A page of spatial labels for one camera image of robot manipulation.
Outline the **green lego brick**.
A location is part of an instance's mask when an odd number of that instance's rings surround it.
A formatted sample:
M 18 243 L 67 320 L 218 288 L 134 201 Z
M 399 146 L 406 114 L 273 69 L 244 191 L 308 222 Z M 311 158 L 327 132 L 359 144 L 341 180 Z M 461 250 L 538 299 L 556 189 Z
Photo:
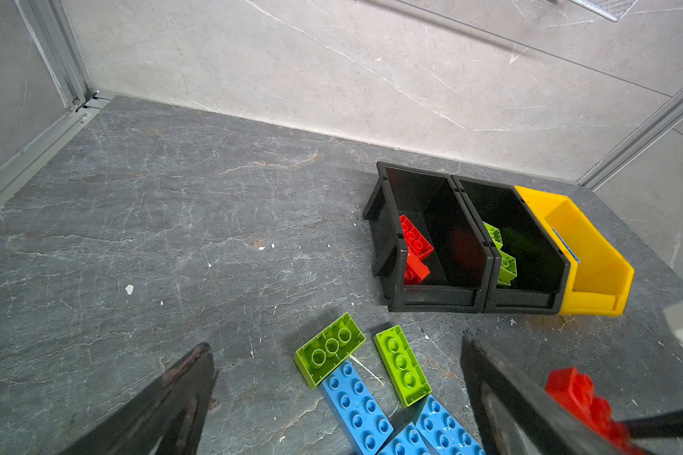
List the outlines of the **green lego brick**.
M 491 237 L 491 240 L 493 240 L 495 246 L 501 250 L 503 248 L 503 238 L 500 229 L 497 229 L 497 227 L 490 225 L 488 223 L 484 224 L 487 232 L 489 233 L 489 236 Z
M 417 357 L 399 325 L 377 333 L 374 341 L 404 408 L 411 407 L 432 393 Z
M 345 313 L 299 348 L 294 361 L 307 386 L 315 389 L 365 342 L 358 324 Z
M 517 278 L 516 259 L 503 250 L 500 250 L 499 253 L 501 255 L 501 265 L 497 284 L 499 286 L 510 286 L 511 282 Z

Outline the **blue lego brick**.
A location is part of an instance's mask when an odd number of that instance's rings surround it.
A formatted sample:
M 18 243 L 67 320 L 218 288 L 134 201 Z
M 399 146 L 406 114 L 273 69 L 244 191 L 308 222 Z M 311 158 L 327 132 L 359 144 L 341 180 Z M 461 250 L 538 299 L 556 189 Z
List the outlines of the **blue lego brick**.
M 414 423 L 408 423 L 381 449 L 379 455 L 429 455 L 423 436 Z
M 554 229 L 554 228 L 552 228 L 552 230 L 553 230 L 554 233 L 557 235 L 557 237 L 560 239 L 560 241 L 563 243 L 563 246 L 567 249 L 567 251 L 569 252 L 569 254 L 570 254 L 570 255 L 574 258 L 574 260 L 577 262 L 577 264 L 580 264 L 580 263 L 581 263 L 580 259 L 579 259 L 578 256 L 575 254 L 575 252 L 572 250 L 572 248 L 567 244 L 567 242 L 565 242 L 565 239 L 564 239 L 563 236 L 559 233 L 559 231 L 557 231 L 557 229 Z
M 432 396 L 415 404 L 413 423 L 431 454 L 484 455 L 468 430 Z
M 394 428 L 351 362 L 345 360 L 321 386 L 324 399 L 354 452 L 377 454 Z

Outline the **red lego brick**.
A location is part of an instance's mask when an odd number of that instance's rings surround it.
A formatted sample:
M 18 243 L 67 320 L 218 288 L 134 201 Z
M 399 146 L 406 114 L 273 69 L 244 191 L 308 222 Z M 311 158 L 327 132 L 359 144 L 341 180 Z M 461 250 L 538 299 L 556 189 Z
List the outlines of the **red lego brick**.
M 589 375 L 576 368 L 549 373 L 546 392 L 562 407 L 593 430 L 603 439 L 627 454 L 644 454 L 634 446 L 624 424 L 612 418 L 609 402 L 595 395 L 595 387 Z

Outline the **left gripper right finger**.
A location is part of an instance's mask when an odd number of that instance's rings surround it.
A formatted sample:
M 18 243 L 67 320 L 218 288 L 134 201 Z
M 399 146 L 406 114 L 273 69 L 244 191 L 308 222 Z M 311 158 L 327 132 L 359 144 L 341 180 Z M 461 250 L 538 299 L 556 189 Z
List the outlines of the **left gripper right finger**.
M 525 435 L 542 454 L 620 454 L 483 339 L 464 337 L 461 368 L 484 450 L 516 454 Z

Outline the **red lego brick diagonal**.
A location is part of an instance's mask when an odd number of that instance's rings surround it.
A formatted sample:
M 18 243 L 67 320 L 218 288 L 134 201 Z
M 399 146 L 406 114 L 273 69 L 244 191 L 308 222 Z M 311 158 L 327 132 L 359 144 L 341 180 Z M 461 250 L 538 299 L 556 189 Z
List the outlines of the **red lego brick diagonal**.
M 432 254 L 434 247 L 407 216 L 400 216 L 400 225 L 409 250 L 419 260 L 423 261 Z
M 419 256 L 414 252 L 409 251 L 407 254 L 406 266 L 404 271 L 404 284 L 408 286 L 415 286 L 421 284 L 429 275 L 431 271 Z

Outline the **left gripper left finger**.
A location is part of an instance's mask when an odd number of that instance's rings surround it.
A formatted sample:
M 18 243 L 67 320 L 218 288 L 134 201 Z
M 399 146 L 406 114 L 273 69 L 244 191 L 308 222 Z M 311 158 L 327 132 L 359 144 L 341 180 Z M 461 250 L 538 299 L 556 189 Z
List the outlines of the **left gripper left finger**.
M 201 342 L 64 454 L 195 454 L 216 384 Z

